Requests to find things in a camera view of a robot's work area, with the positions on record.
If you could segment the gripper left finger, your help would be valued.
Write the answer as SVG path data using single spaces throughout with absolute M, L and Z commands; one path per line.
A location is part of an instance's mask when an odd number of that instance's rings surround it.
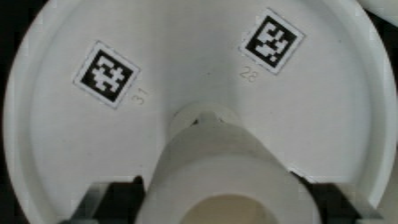
M 134 224 L 143 198 L 140 176 L 127 182 L 94 183 L 72 215 L 58 224 Z

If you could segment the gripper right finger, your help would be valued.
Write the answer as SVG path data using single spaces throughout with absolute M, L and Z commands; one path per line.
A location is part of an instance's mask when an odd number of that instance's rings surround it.
M 310 194 L 321 224 L 385 224 L 385 218 L 360 192 L 344 184 L 310 182 L 293 173 Z

